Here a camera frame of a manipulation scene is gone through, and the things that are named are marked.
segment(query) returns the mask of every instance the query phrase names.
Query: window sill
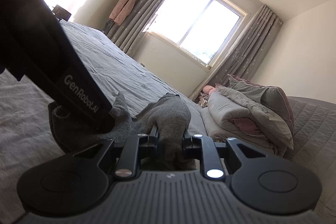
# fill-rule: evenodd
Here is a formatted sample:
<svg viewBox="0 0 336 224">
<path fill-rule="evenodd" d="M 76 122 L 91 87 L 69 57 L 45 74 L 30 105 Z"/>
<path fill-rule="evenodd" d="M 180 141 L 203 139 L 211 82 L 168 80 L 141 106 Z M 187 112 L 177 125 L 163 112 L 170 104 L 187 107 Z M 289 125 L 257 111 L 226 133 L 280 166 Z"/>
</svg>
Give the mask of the window sill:
<svg viewBox="0 0 336 224">
<path fill-rule="evenodd" d="M 210 66 L 205 66 L 202 63 L 200 63 L 199 61 L 197 61 L 193 57 L 193 55 L 191 53 L 189 53 L 188 51 L 184 50 L 183 48 L 179 48 L 176 43 L 174 43 L 173 41 L 171 41 L 167 37 L 164 37 L 164 36 L 160 35 L 159 33 L 156 33 L 156 32 L 153 32 L 153 31 L 148 31 L 148 33 L 150 35 L 156 37 L 157 39 L 159 39 L 160 41 L 162 41 L 166 45 L 172 47 L 174 50 L 176 50 L 178 53 L 180 53 L 181 55 L 183 55 L 185 58 L 189 59 L 191 62 L 193 62 L 194 64 L 196 64 L 197 66 L 199 66 L 202 70 L 204 70 L 206 72 L 210 71 L 210 69 L 211 69 Z"/>
</svg>

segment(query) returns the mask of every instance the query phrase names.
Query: pink towel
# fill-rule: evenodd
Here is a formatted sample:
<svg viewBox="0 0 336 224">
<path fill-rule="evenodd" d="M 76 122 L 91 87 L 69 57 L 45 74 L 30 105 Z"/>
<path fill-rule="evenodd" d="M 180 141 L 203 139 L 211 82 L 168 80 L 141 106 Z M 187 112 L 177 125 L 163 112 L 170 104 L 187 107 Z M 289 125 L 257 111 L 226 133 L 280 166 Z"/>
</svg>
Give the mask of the pink towel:
<svg viewBox="0 0 336 224">
<path fill-rule="evenodd" d="M 119 15 L 125 4 L 128 2 L 128 0 L 119 0 L 116 6 L 113 8 L 110 19 L 115 20 L 115 18 Z"/>
<path fill-rule="evenodd" d="M 120 26 L 124 22 L 125 18 L 131 13 L 136 0 L 129 0 L 122 8 L 121 12 L 115 18 L 114 22 Z"/>
</svg>

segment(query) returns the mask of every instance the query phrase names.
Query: gray duvet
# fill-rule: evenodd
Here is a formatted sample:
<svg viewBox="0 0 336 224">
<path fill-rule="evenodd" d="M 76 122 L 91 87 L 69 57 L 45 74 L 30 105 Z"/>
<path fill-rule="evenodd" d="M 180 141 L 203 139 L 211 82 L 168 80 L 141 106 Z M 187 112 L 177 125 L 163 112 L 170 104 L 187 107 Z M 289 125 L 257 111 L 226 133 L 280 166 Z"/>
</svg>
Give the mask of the gray duvet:
<svg viewBox="0 0 336 224">
<path fill-rule="evenodd" d="M 200 106 L 124 54 L 100 31 L 61 21 L 61 25 L 93 79 L 113 103 L 125 95 L 132 116 L 167 92 L 179 94 L 192 114 L 191 134 L 206 135 Z M 0 75 L 0 222 L 11 223 L 24 213 L 16 183 L 27 169 L 62 155 L 48 122 L 52 100 L 28 78 L 20 82 Z"/>
<path fill-rule="evenodd" d="M 336 223 L 336 105 L 300 97 L 288 97 L 293 109 L 294 150 L 284 158 L 318 175 L 322 195 L 315 213 L 325 223 Z"/>
</svg>

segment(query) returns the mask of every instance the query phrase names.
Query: folded comforter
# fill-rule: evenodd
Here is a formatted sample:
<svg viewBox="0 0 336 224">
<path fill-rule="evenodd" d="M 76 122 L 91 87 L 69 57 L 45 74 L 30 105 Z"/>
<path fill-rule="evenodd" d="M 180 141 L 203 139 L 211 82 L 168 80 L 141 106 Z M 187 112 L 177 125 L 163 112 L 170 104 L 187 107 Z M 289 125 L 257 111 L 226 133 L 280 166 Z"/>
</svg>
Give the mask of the folded comforter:
<svg viewBox="0 0 336 224">
<path fill-rule="evenodd" d="M 211 118 L 205 110 L 201 112 L 202 118 L 208 135 L 216 141 L 237 137 L 279 156 L 283 156 L 287 147 L 293 149 L 292 134 L 286 122 L 239 91 L 220 86 L 209 98 L 208 112 Z M 246 131 L 251 123 L 255 128 Z"/>
</svg>

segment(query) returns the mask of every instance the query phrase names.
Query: window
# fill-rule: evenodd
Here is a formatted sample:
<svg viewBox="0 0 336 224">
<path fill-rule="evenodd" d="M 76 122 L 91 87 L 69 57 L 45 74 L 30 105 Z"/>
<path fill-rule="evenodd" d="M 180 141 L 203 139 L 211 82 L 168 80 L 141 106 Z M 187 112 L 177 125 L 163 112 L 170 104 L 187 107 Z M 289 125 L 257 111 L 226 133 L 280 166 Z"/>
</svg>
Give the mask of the window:
<svg viewBox="0 0 336 224">
<path fill-rule="evenodd" d="M 172 41 L 203 65 L 212 65 L 243 17 L 223 0 L 165 0 L 149 31 Z"/>
</svg>

